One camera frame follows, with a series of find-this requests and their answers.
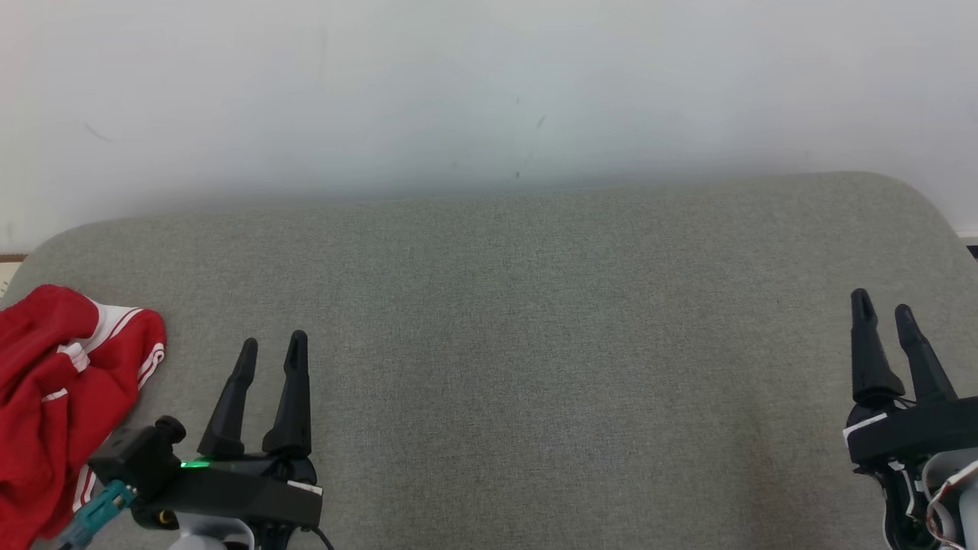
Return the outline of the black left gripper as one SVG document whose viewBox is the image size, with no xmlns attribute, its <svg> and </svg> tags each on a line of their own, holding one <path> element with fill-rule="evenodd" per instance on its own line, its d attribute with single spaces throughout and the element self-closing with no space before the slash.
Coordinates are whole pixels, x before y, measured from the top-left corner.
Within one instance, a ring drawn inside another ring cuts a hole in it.
<svg viewBox="0 0 978 550">
<path fill-rule="evenodd" d="M 177 514 L 185 513 L 240 519 L 251 528 L 320 526 L 322 490 L 306 458 L 312 451 L 307 334 L 291 334 L 278 410 L 262 441 L 266 454 L 245 454 L 242 418 L 257 351 L 255 338 L 244 341 L 207 422 L 198 453 L 209 458 L 180 464 L 152 497 L 138 497 L 131 506 L 137 525 L 175 530 Z"/>
</svg>

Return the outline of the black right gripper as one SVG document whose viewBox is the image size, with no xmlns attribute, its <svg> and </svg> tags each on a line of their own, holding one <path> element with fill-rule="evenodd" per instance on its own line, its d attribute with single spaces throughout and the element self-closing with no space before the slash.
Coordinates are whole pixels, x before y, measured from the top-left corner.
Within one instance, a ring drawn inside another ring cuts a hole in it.
<svg viewBox="0 0 978 550">
<path fill-rule="evenodd" d="M 865 289 L 851 293 L 851 366 L 853 403 L 887 407 L 905 395 L 889 366 L 878 334 L 878 316 Z M 895 308 L 895 327 L 918 405 L 879 414 L 843 429 L 853 464 L 876 467 L 909 463 L 946 451 L 977 446 L 977 397 L 957 400 L 947 373 L 908 304 Z"/>
</svg>

